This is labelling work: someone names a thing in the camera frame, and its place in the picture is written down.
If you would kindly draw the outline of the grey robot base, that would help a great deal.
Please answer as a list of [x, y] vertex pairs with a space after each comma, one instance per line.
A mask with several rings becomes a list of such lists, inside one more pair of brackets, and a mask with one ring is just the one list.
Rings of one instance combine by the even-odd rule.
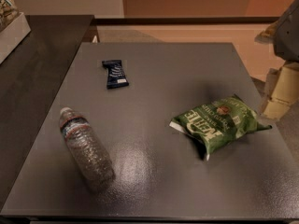
[[285, 61], [299, 61], [299, 0], [294, 0], [278, 19], [274, 52]]

